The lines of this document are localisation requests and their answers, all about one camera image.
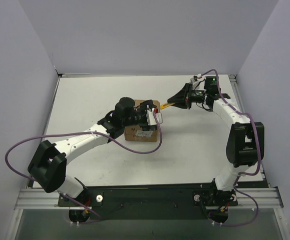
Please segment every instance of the white tabletop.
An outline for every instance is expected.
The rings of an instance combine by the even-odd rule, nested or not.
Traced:
[[[192,76],[113,76],[61,78],[47,134],[82,132],[107,112],[121,97],[158,100],[160,103],[182,89]],[[235,99],[229,78],[220,75],[220,87]],[[67,174],[86,186],[209,183],[227,165],[225,148],[229,129],[213,112],[193,104],[192,109],[162,110],[163,144],[152,154],[135,154],[114,143],[98,146],[67,166]],[[49,139],[51,142],[61,138]],[[138,151],[154,149],[158,142],[125,141]],[[254,172],[255,166],[248,172]],[[241,181],[261,181],[256,176]]]

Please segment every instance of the gray wall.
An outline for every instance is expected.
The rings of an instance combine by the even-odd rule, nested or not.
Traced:
[[[41,134],[57,74],[17,0],[0,0],[0,239],[4,239],[19,193],[26,181],[11,172],[4,154],[15,142]],[[26,172],[38,142],[11,154]]]
[[[20,0],[59,73],[236,74],[277,0]]]
[[[265,124],[263,165],[290,230],[290,0],[280,0],[238,74],[245,108]]]

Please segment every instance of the yellow object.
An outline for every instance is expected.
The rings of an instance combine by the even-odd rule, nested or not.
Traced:
[[[162,104],[162,105],[160,105],[160,109],[165,109],[165,108],[167,108],[167,107],[169,107],[169,106],[173,106],[174,105],[174,103],[164,103],[164,104]]]

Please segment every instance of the cardboard box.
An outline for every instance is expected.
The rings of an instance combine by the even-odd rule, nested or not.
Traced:
[[[134,100],[135,107],[145,100]],[[159,101],[153,100],[153,103],[157,106],[157,111],[160,112]],[[142,131],[141,127],[129,126],[125,128],[124,136],[126,141],[140,141],[140,142],[156,142],[159,135],[159,131]]]

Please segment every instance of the metal frame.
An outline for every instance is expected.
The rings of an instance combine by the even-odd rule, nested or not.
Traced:
[[[236,75],[229,74],[228,76],[229,76],[231,85],[233,87],[233,92],[238,102],[237,104],[240,107],[240,109],[244,111],[244,107],[243,107],[242,100],[241,100],[238,86],[237,86]],[[46,131],[48,123],[49,123],[49,119],[50,119],[51,111],[53,108],[53,103],[56,97],[58,85],[60,82],[60,78],[62,77],[64,78],[66,77],[92,77],[92,75],[90,74],[64,74],[62,76],[59,76],[44,132]],[[266,178],[265,178],[265,174],[264,174],[262,166],[261,166],[261,173],[262,173],[263,179],[265,180]],[[282,211],[283,204],[282,204],[278,189],[277,188],[239,188],[239,189],[242,190],[244,193],[247,193],[251,195],[253,198],[255,198],[257,203],[259,204],[260,209],[261,208],[273,209],[275,212],[275,216],[277,219],[277,223],[278,223],[282,238],[284,240],[290,240],[290,236],[287,230],[287,224],[286,224],[285,217]],[[21,189],[19,192],[17,203],[15,205],[14,214],[12,216],[12,220],[9,226],[9,230],[7,232],[6,239],[7,240],[15,239],[23,210],[82,209],[82,207],[58,207],[58,200],[59,200],[59,194],[57,192],[46,193],[41,188],[31,188],[31,187],[26,188],[26,189]],[[244,195],[241,195],[239,193],[237,193],[237,200],[238,200],[239,205],[233,206],[232,208],[251,209],[255,207],[254,202],[250,198]]]

